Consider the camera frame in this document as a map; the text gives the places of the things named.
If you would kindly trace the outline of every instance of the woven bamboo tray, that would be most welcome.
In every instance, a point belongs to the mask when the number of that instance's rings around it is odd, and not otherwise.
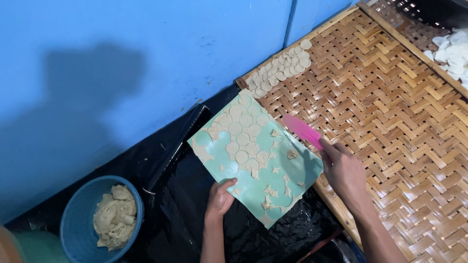
[[[468,262],[468,106],[456,81],[358,5],[305,36],[313,44],[310,68],[259,102],[279,122],[292,113],[363,161],[374,207],[410,261]],[[270,61],[237,84],[246,88]],[[314,188],[361,246],[324,175]]]

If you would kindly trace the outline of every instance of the person's right hand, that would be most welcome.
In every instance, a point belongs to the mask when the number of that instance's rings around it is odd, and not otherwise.
[[[366,170],[362,162],[350,153],[341,143],[330,145],[319,139],[323,150],[323,173],[335,193],[351,211],[371,204],[366,191]]]

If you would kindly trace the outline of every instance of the blue bowl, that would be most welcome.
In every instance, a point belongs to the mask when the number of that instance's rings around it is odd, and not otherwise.
[[[103,194],[110,194],[113,185],[124,184],[133,194],[137,204],[135,230],[125,247],[108,251],[97,247],[99,237],[93,227],[93,217]],[[60,241],[71,263],[112,263],[132,245],[143,221],[143,203],[135,187],[119,176],[98,177],[83,185],[66,205],[60,222]]]

